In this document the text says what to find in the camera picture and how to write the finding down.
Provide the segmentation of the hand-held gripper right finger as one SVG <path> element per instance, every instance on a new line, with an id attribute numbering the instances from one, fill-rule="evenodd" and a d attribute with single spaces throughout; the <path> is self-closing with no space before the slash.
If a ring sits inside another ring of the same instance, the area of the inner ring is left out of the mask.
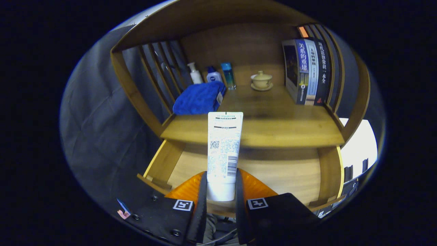
<path id="1" fill-rule="evenodd" d="M 299 245 L 321 222 L 292 193 L 278 194 L 241 168 L 235 205 L 241 245 Z"/>

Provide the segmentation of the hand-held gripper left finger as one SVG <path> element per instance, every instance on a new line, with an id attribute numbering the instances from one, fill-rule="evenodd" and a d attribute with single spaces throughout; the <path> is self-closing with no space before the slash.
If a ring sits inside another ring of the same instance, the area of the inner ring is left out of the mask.
<path id="1" fill-rule="evenodd" d="M 118 200 L 119 216 L 161 243 L 195 246 L 203 242 L 207 219 L 207 172 L 192 176 L 167 194 L 154 190 L 139 205 Z"/>

